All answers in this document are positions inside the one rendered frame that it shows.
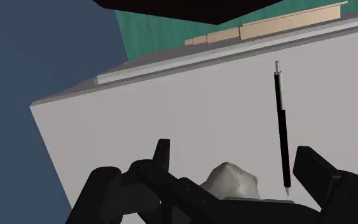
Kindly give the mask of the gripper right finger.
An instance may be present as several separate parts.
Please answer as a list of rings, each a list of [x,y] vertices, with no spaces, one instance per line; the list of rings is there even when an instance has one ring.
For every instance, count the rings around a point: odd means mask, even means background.
[[[299,146],[293,174],[320,206],[315,224],[358,224],[358,174],[335,168],[309,146]]]

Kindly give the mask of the white table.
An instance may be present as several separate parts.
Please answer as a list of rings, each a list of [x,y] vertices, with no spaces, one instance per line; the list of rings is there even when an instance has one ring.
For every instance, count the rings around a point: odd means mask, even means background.
[[[70,202],[91,171],[125,171],[170,140],[170,171],[196,183],[231,162],[263,199],[316,208],[285,191],[273,74],[282,71],[289,154],[309,146],[358,174],[358,12],[249,41],[182,46],[35,101],[30,109]]]

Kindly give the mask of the grey lumpy stone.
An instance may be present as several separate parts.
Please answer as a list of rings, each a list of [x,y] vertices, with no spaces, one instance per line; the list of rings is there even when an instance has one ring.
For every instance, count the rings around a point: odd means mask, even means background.
[[[260,199],[257,177],[229,162],[214,168],[200,186],[219,200]]]

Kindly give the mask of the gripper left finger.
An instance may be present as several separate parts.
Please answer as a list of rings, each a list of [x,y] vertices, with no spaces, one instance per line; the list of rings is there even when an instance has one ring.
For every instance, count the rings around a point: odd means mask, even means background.
[[[125,173],[96,168],[65,224],[120,224],[133,213],[145,224],[223,224],[219,201],[190,179],[170,174],[169,158],[169,139],[159,139],[153,157],[133,162]]]

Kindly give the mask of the black pen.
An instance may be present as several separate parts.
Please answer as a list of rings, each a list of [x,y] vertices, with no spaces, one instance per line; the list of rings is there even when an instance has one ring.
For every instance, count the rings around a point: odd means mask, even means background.
[[[282,88],[282,71],[279,68],[279,61],[275,61],[274,72],[274,84],[275,84],[275,96],[277,104],[277,118],[279,126],[279,141],[280,141],[280,153],[282,159],[282,175],[284,188],[287,196],[290,196],[289,190],[291,187],[291,171],[289,160],[289,148],[287,139],[287,124],[286,124],[286,111],[284,108],[284,95]]]

